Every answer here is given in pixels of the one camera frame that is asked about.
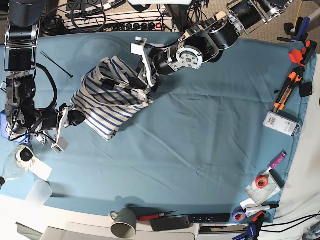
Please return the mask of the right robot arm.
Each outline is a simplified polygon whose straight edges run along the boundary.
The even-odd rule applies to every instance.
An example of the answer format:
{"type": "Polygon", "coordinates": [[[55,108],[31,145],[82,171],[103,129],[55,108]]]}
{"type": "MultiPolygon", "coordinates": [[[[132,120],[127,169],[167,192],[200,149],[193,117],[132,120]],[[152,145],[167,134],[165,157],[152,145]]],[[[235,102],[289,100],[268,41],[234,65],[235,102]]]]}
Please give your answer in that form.
{"type": "Polygon", "coordinates": [[[9,73],[5,82],[5,131],[10,142],[24,137],[35,137],[39,142],[51,142],[57,153],[64,152],[68,142],[62,130],[78,126],[85,116],[73,104],[56,108],[58,89],[49,70],[37,62],[38,38],[41,30],[44,0],[10,0],[4,43],[4,71],[9,73]],[[42,70],[52,89],[49,106],[36,108],[36,73],[42,70]]]}

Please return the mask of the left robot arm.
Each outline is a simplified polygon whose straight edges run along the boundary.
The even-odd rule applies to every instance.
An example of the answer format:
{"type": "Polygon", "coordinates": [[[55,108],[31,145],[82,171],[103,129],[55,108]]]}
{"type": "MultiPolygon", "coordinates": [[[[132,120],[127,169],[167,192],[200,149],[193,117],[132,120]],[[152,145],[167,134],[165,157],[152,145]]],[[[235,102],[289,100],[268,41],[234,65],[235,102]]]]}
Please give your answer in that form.
{"type": "Polygon", "coordinates": [[[228,13],[213,17],[188,28],[176,42],[168,45],[150,44],[136,37],[131,52],[141,56],[137,76],[129,80],[134,89],[149,90],[157,85],[159,76],[169,76],[180,69],[199,69],[204,63],[217,62],[242,34],[261,22],[268,24],[291,4],[290,0],[232,0],[228,13]]]}

